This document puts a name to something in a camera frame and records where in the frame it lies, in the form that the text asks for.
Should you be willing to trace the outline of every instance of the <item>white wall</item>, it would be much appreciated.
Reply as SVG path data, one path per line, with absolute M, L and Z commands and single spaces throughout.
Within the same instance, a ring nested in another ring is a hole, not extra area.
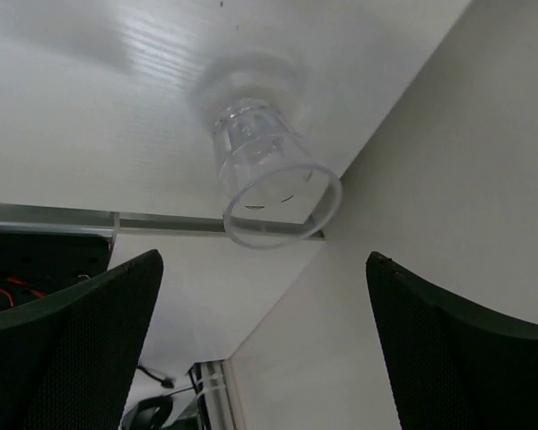
M 246 95 L 341 175 L 468 1 L 0 0 L 0 203 L 219 219 Z
M 373 250 L 538 323 L 538 0 L 476 0 L 345 183 L 327 245 L 231 359 L 247 428 L 399 428 Z
M 150 249 L 160 252 L 164 264 L 141 363 L 184 388 L 193 363 L 235 352 L 323 245 L 304 240 L 281 251 L 255 253 L 223 234 L 122 229 L 110 267 Z M 137 372 L 125 410 L 169 391 Z

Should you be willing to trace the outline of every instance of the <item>perforated mesh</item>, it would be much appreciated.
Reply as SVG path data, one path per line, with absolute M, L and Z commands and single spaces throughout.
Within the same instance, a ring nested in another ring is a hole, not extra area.
M 403 430 L 478 428 L 440 311 L 412 294 L 383 260 L 367 265 L 369 294 Z
M 157 252 L 76 301 L 24 422 L 25 430 L 113 430 L 161 283 Z

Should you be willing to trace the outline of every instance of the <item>black object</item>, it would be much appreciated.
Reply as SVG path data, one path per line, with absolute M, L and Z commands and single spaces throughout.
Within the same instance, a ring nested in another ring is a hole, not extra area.
M 167 378 L 167 377 L 166 378 L 160 378 L 158 375 L 153 374 L 152 372 L 150 372 L 143 365 L 137 365 L 136 369 L 139 370 L 140 372 L 142 372 L 143 374 L 145 374 L 148 378 L 151 378 L 155 382 L 160 383 L 161 388 L 171 390 L 175 386 L 175 383 L 173 382 L 173 379 Z
M 202 427 L 199 425 L 199 420 L 197 417 L 186 418 L 182 420 L 177 420 L 164 430 L 202 430 Z
M 0 311 L 93 278 L 108 263 L 103 237 L 0 233 Z
M 150 251 L 0 312 L 0 430 L 118 428 L 162 271 Z
M 125 430 L 160 430 L 173 410 L 170 396 L 152 397 L 140 401 L 124 417 Z
M 538 429 L 538 325 L 378 253 L 367 261 L 367 282 L 404 430 Z

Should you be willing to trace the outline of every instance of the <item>transparent cup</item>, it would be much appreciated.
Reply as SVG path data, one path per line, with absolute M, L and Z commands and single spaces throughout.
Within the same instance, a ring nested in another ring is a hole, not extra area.
M 213 132 L 223 224 L 253 249 L 273 249 L 318 232 L 337 212 L 343 187 L 317 164 L 273 105 L 242 99 Z

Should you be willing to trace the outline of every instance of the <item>red wire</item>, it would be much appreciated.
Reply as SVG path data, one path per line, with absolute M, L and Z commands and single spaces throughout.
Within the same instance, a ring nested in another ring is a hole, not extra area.
M 24 287 L 26 287 L 28 285 L 28 282 L 24 282 L 23 280 L 21 279 L 18 279 L 18 278 L 6 278 L 6 282 L 10 282 L 12 284 L 17 284 L 17 285 L 23 285 Z
M 21 279 L 18 279 L 18 278 L 13 278 L 13 277 L 9 277 L 9 278 L 6 278 L 6 282 L 10 282 L 11 284 L 16 284 L 16 285 L 22 285 L 23 287 L 28 287 L 28 282 L 25 282 Z M 38 298 L 43 298 L 46 296 L 45 293 L 42 293 L 40 291 L 37 291 L 35 289 L 31 289 L 30 292 L 38 297 Z
M 10 300 L 10 307 L 14 307 L 14 299 L 12 298 L 12 295 L 6 291 L 5 289 L 0 288 L 0 293 L 4 294 L 8 297 L 8 300 Z
M 44 293 L 40 293 L 39 291 L 36 291 L 35 289 L 31 289 L 30 290 L 32 292 L 32 294 L 38 298 L 43 298 L 46 296 L 46 294 Z

